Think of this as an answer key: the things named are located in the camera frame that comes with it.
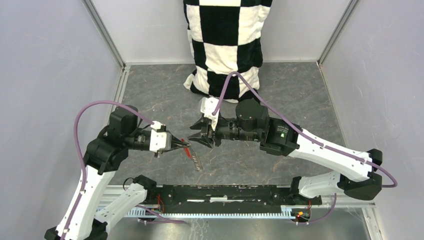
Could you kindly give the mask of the black white checkered pillow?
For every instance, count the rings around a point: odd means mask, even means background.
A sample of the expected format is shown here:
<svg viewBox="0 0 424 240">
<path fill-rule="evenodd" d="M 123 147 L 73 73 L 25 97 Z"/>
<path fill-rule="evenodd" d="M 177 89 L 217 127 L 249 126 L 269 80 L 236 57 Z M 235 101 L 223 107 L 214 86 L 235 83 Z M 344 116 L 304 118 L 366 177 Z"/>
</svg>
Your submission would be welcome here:
<svg viewBox="0 0 424 240">
<path fill-rule="evenodd" d="M 263 64 L 261 31 L 271 0 L 184 0 L 187 37 L 195 69 L 183 86 L 194 94 L 219 98 L 231 72 L 223 99 L 238 103 L 256 100 Z"/>
</svg>

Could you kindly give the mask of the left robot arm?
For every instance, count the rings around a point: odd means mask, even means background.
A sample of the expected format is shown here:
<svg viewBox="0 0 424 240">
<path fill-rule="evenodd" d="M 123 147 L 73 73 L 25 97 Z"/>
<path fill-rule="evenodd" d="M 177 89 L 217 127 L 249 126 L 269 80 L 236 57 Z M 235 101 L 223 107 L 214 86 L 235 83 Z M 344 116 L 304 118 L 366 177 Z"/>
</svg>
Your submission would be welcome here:
<svg viewBox="0 0 424 240">
<path fill-rule="evenodd" d="M 139 175 L 117 199 L 102 210 L 99 203 L 111 179 L 130 150 L 160 154 L 186 149 L 189 143 L 172 135 L 167 127 L 142 116 L 134 106 L 115 104 L 105 126 L 86 147 L 77 150 L 81 176 L 71 203 L 61 222 L 45 232 L 47 240 L 105 240 L 112 228 L 141 203 L 156 203 L 160 199 L 154 180 Z"/>
</svg>

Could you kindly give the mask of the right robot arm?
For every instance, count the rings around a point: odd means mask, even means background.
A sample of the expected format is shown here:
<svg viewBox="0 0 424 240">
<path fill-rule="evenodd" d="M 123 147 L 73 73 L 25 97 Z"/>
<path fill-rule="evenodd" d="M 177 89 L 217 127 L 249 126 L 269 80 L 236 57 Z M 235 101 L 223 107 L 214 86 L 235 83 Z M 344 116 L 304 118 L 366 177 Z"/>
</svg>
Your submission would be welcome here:
<svg viewBox="0 0 424 240">
<path fill-rule="evenodd" d="M 258 142 L 267 154 L 308 160 L 329 169 L 316 176 L 295 177 L 289 199 L 302 204 L 308 198 L 343 193 L 353 199 L 370 201 L 382 190 L 382 177 L 377 168 L 382 164 L 380 150 L 352 150 L 326 141 L 300 126 L 270 117 L 266 106 L 254 99 L 237 104 L 234 118 L 213 114 L 216 98 L 200 101 L 201 118 L 191 127 L 190 141 L 208 148 L 220 146 L 223 140 Z"/>
</svg>

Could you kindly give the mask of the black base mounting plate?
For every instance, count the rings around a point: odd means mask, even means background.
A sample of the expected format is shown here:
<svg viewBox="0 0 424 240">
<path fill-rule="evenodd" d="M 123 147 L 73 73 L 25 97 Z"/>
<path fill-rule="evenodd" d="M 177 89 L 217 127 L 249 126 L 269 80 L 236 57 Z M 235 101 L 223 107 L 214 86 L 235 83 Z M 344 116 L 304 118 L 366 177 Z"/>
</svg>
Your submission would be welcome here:
<svg viewBox="0 0 424 240">
<path fill-rule="evenodd" d="M 319 206 L 281 185 L 163 185 L 148 191 L 143 205 L 163 207 L 165 214 L 267 214 L 282 206 Z"/>
</svg>

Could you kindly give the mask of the red key tag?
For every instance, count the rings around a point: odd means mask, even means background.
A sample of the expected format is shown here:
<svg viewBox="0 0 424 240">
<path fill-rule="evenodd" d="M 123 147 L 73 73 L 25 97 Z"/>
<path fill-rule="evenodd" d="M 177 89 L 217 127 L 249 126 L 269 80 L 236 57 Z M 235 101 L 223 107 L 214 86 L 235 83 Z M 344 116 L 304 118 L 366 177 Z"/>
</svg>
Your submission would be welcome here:
<svg viewBox="0 0 424 240">
<path fill-rule="evenodd" d="M 192 154 L 191 154 L 191 151 L 190 151 L 190 148 L 189 147 L 184 148 L 184 152 L 185 152 L 185 154 L 187 155 L 187 157 L 189 159 L 192 158 Z"/>
</svg>

